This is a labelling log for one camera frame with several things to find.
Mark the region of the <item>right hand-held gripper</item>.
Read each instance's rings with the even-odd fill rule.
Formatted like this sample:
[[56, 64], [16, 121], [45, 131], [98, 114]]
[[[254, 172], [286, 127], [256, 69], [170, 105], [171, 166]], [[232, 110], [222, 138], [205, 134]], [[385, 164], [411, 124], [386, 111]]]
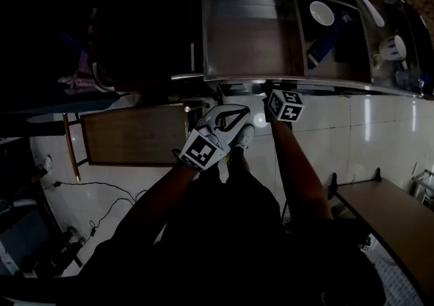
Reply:
[[303, 112], [304, 104], [299, 93], [272, 89], [266, 108], [278, 121], [295, 123]]

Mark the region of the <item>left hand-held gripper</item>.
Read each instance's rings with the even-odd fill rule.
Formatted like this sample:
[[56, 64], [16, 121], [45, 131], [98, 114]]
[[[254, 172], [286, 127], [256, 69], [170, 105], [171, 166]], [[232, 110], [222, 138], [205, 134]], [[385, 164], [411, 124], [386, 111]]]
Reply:
[[250, 118], [250, 109], [223, 104], [209, 110], [189, 135], [178, 159], [198, 172], [205, 171], [229, 154], [229, 144]]

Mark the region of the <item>low brown wooden table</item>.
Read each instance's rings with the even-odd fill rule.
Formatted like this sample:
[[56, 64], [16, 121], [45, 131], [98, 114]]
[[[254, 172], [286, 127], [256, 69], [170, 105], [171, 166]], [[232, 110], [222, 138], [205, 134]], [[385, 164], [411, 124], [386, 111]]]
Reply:
[[169, 104], [82, 115], [81, 129], [91, 165], [169, 167], [189, 123], [183, 104]]

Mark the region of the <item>person's left forearm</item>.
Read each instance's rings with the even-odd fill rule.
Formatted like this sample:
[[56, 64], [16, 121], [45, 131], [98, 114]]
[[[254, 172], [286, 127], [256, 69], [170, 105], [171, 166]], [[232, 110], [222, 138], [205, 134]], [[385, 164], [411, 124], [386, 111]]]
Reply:
[[197, 174], [195, 169], [178, 162], [131, 207], [112, 239], [152, 244]]

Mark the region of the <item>person's right forearm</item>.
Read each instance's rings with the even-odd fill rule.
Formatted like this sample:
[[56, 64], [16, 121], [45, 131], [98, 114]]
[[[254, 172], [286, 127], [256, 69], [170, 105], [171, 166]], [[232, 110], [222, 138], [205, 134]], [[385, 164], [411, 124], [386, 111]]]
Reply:
[[293, 131], [287, 123], [274, 117], [271, 119], [271, 129], [291, 219], [296, 223], [331, 220], [325, 187]]

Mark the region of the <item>blue rectangular box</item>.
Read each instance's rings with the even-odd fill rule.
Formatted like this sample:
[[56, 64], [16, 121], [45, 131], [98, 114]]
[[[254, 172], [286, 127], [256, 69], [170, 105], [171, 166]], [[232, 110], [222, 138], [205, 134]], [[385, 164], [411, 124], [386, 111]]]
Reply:
[[324, 59], [338, 40], [346, 33], [353, 19], [348, 14], [341, 15], [332, 28], [320, 35], [307, 50], [307, 67], [314, 69]]

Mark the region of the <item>white bowl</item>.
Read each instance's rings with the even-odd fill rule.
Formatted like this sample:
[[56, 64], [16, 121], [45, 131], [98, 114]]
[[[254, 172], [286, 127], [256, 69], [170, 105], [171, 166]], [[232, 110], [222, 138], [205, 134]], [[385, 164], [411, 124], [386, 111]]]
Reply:
[[323, 2], [313, 1], [309, 6], [313, 19], [322, 26], [331, 26], [334, 23], [333, 11]]

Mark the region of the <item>white striped mug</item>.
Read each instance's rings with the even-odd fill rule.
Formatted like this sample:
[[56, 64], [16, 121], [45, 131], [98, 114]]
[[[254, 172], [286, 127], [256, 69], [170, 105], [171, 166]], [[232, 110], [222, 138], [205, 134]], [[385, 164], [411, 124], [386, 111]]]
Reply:
[[390, 36], [378, 45], [378, 55], [380, 60], [377, 67], [380, 68], [385, 61], [396, 62], [404, 69], [407, 65], [403, 65], [406, 62], [407, 48], [403, 39], [399, 35]]

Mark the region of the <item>blue glassware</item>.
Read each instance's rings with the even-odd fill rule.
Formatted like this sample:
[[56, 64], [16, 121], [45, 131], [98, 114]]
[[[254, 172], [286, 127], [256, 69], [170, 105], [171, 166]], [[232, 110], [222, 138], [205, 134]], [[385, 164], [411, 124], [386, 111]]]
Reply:
[[421, 94], [423, 83], [421, 71], [419, 69], [398, 70], [395, 72], [395, 83], [401, 90]]

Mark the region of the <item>person's black clothing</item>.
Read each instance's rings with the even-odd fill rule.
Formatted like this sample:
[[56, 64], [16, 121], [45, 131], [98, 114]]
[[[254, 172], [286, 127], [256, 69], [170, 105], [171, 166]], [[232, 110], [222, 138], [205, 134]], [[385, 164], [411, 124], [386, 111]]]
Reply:
[[303, 218], [286, 232], [279, 205], [250, 173], [182, 196], [157, 241], [133, 224], [95, 249], [79, 275], [92, 299], [278, 306], [384, 306], [380, 277], [338, 221]]

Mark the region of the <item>white long spoon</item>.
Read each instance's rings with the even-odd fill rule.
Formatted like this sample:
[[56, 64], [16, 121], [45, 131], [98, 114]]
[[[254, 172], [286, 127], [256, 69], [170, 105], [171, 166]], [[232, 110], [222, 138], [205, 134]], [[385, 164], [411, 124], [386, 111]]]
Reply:
[[377, 11], [377, 9], [371, 4], [371, 2], [369, 0], [362, 0], [362, 1], [366, 5], [366, 7], [367, 7], [369, 13], [371, 14], [372, 19], [374, 20], [376, 26], [379, 27], [379, 28], [384, 27], [385, 26], [384, 19], [379, 14], [379, 12]]

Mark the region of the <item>white patterned mat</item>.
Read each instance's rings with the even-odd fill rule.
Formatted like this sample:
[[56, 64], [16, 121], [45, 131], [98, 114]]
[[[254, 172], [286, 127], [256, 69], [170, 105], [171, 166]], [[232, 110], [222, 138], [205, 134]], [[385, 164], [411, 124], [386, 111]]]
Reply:
[[424, 306], [409, 279], [377, 239], [364, 253], [379, 274], [386, 298], [384, 306]]

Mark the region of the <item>grey storage box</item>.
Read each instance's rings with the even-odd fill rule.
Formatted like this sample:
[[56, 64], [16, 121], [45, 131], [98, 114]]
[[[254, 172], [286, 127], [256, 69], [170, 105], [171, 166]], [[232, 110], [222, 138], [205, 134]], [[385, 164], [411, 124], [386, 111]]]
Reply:
[[53, 238], [38, 208], [0, 215], [0, 275], [17, 273], [25, 258], [36, 257]]

